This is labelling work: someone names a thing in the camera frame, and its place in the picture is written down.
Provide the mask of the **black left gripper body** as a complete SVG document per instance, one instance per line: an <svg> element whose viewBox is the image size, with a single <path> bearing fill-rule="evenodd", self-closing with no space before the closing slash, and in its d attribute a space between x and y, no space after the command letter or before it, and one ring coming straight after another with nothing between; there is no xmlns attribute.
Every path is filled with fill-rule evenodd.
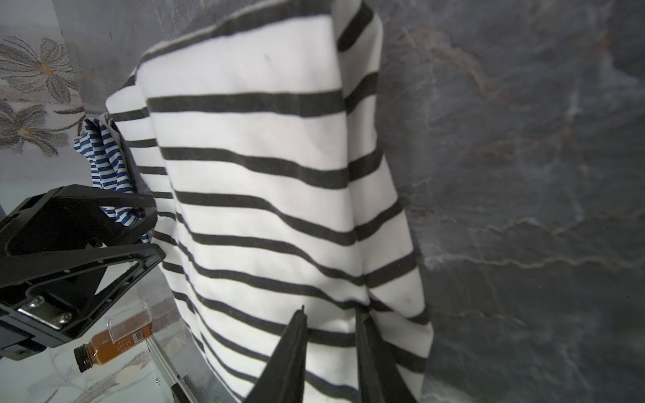
<svg viewBox="0 0 645 403"><path fill-rule="evenodd" d="M1 349L3 355L23 359L59 347L72 338L65 335L76 312L47 292L31 295L26 285L1 289Z"/></svg>

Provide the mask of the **black white striped tank top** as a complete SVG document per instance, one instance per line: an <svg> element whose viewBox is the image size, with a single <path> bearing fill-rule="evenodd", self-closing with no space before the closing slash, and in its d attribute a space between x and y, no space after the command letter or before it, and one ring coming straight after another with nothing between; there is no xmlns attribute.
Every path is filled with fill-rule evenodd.
<svg viewBox="0 0 645 403"><path fill-rule="evenodd" d="M377 144L382 39L362 1L268 1L150 48L107 100L178 311L235 401L297 310L304 401L360 401L360 312L405 384L394 400L421 395L433 328Z"/></svg>

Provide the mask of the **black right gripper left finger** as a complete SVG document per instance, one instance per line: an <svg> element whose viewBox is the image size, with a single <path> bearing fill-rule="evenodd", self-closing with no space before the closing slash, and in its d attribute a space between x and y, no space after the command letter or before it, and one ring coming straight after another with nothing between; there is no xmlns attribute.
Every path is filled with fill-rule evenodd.
<svg viewBox="0 0 645 403"><path fill-rule="evenodd" d="M246 403L303 402L307 360L307 315L296 311Z"/></svg>

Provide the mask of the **blue white striped tank top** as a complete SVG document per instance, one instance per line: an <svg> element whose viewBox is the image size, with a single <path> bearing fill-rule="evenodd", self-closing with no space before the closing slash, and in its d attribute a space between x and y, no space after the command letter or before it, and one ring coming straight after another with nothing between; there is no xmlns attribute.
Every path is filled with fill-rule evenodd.
<svg viewBox="0 0 645 403"><path fill-rule="evenodd" d="M134 194L121 134L107 114L99 119L83 119L73 147L89 163L93 187Z"/></svg>

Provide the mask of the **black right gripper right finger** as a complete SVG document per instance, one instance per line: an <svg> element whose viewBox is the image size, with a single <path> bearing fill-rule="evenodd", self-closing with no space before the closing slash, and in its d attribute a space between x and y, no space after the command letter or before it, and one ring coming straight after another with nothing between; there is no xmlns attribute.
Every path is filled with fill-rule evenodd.
<svg viewBox="0 0 645 403"><path fill-rule="evenodd" d="M364 403L413 403L413 394L396 367L391 349L364 309L355 316L360 399Z"/></svg>

